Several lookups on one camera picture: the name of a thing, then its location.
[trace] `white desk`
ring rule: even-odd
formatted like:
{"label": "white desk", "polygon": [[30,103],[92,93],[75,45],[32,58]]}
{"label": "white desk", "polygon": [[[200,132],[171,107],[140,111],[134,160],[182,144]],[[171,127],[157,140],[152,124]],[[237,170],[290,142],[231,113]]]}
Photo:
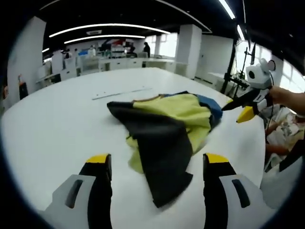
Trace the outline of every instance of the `white desk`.
{"label": "white desk", "polygon": [[[92,100],[97,94],[132,91]],[[112,154],[112,206],[114,229],[203,228],[203,153],[227,157],[237,173],[260,185],[264,169],[264,126],[256,117],[237,124],[241,109],[224,112],[222,122],[207,138],[206,146],[192,157],[189,187],[171,205],[157,209],[144,175],[129,168],[132,151],[127,131],[109,112],[110,101],[144,99],[159,93],[189,91],[215,99],[228,98],[185,77],[157,68],[93,73],[69,79],[30,94],[2,118],[7,160],[20,189],[34,208],[44,210],[53,191],[85,161],[97,154]]]}
{"label": "white desk", "polygon": [[169,59],[156,59],[156,58],[118,58],[118,59],[105,59],[100,57],[99,64],[109,64],[110,70],[129,69],[129,68],[141,68],[143,62],[162,62],[164,63],[165,70],[169,72],[175,72],[177,64],[183,64],[185,70],[188,64],[176,62]]}
{"label": "white desk", "polygon": [[[223,83],[224,83],[224,74],[222,73],[207,73],[207,75],[202,79],[202,80],[206,80],[208,82],[211,83],[211,88],[220,91],[221,88],[223,87]],[[229,96],[233,96],[234,92],[235,92],[235,88],[234,87],[235,83],[232,81],[228,82],[227,88],[225,90],[225,94],[229,94]],[[239,87],[238,92],[237,92],[237,96],[240,96],[240,94],[242,94],[244,92],[244,90]]]}
{"label": "white desk", "polygon": [[46,76],[40,78],[39,80],[37,80],[36,83],[40,83],[40,82],[42,82],[42,81],[44,81],[44,80],[50,79],[50,78],[52,78],[53,76],[56,76],[56,75],[58,75],[58,74],[60,74],[60,73],[53,73],[53,74],[50,74],[50,75],[46,75]]}

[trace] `white wall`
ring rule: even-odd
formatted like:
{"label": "white wall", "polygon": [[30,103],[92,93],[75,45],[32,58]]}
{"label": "white wall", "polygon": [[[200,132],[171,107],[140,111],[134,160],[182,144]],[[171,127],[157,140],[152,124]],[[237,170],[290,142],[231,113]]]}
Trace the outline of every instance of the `white wall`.
{"label": "white wall", "polygon": [[10,104],[20,100],[18,75],[27,84],[29,94],[38,90],[37,70],[42,65],[42,46],[46,22],[34,17],[17,38],[8,61],[8,88]]}
{"label": "white wall", "polygon": [[160,42],[161,42],[161,36],[157,36],[156,37],[156,46],[154,49],[154,54],[155,55],[159,55],[159,51],[160,51]]}
{"label": "white wall", "polygon": [[82,43],[77,43],[77,44],[70,44],[67,45],[67,49],[70,49],[70,51],[74,51],[75,49],[77,49],[79,52],[81,50],[86,50],[89,49],[91,45],[93,45],[95,48],[98,47],[98,44],[103,44],[105,42],[105,40],[95,40],[95,41],[88,41],[88,42],[82,42]]}
{"label": "white wall", "polygon": [[202,35],[196,76],[204,78],[208,73],[225,74],[228,70],[233,39]]}
{"label": "white wall", "polygon": [[134,52],[143,52],[145,39],[134,40]]}
{"label": "white wall", "polygon": [[192,40],[188,60],[189,66],[186,72],[186,75],[191,79],[196,76],[197,66],[199,62],[200,47],[202,42],[201,35],[202,30],[199,29],[197,26],[193,25]]}
{"label": "white wall", "polygon": [[199,60],[199,51],[202,42],[202,30],[195,25],[180,26],[178,48],[176,50],[177,62],[187,63],[186,76],[194,79]]}

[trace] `ceiling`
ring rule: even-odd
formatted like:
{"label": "ceiling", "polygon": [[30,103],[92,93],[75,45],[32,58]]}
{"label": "ceiling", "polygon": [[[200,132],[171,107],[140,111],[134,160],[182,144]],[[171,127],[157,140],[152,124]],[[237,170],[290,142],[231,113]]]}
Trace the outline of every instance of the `ceiling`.
{"label": "ceiling", "polygon": [[53,33],[82,25],[127,23],[179,32],[181,24],[192,23],[199,26],[203,33],[208,32],[204,27],[206,26],[212,30],[212,35],[233,38],[238,36],[236,24],[239,23],[252,41],[272,50],[278,57],[287,59],[304,74],[305,20],[302,14],[298,13],[299,9],[305,9],[304,1],[244,0],[246,24],[243,0],[226,0],[236,16],[235,20],[230,19],[217,0],[166,0],[166,3],[182,9],[198,21],[159,1],[29,0],[27,4],[20,1],[20,6],[12,13],[14,18],[11,16],[11,22],[15,22],[16,26],[14,28],[8,26],[9,36],[15,37],[26,20],[33,15],[47,22],[43,47],[51,50],[63,48],[65,41],[86,37],[88,36],[86,31],[97,29],[102,29],[102,35],[160,34],[130,27],[101,27],[70,31],[49,38],[49,35]]}

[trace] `person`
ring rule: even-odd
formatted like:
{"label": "person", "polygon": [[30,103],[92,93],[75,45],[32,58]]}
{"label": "person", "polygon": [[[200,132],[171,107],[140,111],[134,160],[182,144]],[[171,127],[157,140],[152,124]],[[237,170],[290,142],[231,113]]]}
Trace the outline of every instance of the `person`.
{"label": "person", "polygon": [[298,140],[304,138],[305,116],[289,112],[279,122],[270,125],[266,131],[265,162],[275,153],[282,159],[287,156]]}
{"label": "person", "polygon": [[274,104],[284,105],[299,115],[305,115],[305,93],[293,93],[273,86],[270,89],[270,96]]}
{"label": "person", "polygon": [[144,42],[143,52],[147,52],[147,57],[150,58],[150,56],[151,56],[151,48],[149,47],[147,42]]}
{"label": "person", "polygon": [[78,56],[78,51],[77,51],[77,49],[74,49],[74,56]]}
{"label": "person", "polygon": [[135,50],[135,47],[132,45],[132,46],[130,47],[129,52],[128,52],[127,54],[128,54],[128,56],[130,56],[130,57],[137,58],[138,55],[134,52],[134,50]]}
{"label": "person", "polygon": [[305,93],[293,93],[273,86],[270,96],[274,104],[283,105],[297,114],[288,113],[284,119],[269,126],[266,131],[266,162],[272,153],[286,156],[305,132]]}
{"label": "person", "polygon": [[90,49],[88,50],[88,55],[89,55],[90,57],[96,56],[96,50],[95,50],[95,48],[93,47],[93,45],[90,46]]}
{"label": "person", "polygon": [[65,59],[69,59],[72,57],[72,53],[70,52],[70,49],[67,49],[65,52],[64,52],[64,58]]}

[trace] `white table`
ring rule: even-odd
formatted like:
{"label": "white table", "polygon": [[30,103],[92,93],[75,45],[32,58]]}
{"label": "white table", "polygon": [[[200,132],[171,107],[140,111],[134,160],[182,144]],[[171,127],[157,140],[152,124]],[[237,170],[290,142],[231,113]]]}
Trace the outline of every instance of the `white table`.
{"label": "white table", "polygon": [[[97,94],[115,94],[143,87],[146,91],[92,100]],[[44,210],[52,192],[85,161],[97,154],[112,154],[114,229],[203,228],[203,153],[229,159],[237,173],[260,185],[264,169],[264,126],[256,117],[237,124],[241,108],[224,112],[221,124],[207,137],[205,147],[192,157],[189,187],[171,205],[157,209],[144,175],[129,168],[132,151],[127,131],[109,112],[110,101],[144,99],[160,93],[189,91],[216,100],[228,98],[185,77],[157,68],[116,70],[73,78],[39,90],[15,104],[2,119],[7,160],[25,198]]]}

